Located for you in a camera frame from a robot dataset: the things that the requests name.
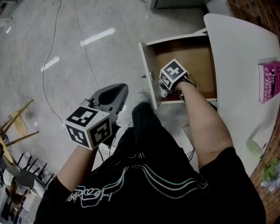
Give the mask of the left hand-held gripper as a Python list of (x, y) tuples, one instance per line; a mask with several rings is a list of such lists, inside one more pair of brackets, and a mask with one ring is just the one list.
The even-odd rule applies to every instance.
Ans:
[(71, 140), (89, 150), (100, 144), (112, 145), (120, 126), (116, 124), (129, 87), (125, 83), (112, 84), (97, 90), (84, 99), (65, 120)]

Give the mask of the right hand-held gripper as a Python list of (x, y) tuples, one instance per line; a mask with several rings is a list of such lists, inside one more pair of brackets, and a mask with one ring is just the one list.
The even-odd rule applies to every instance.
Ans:
[(173, 59), (161, 69), (158, 84), (172, 90), (174, 84), (188, 74), (188, 71), (176, 59)]

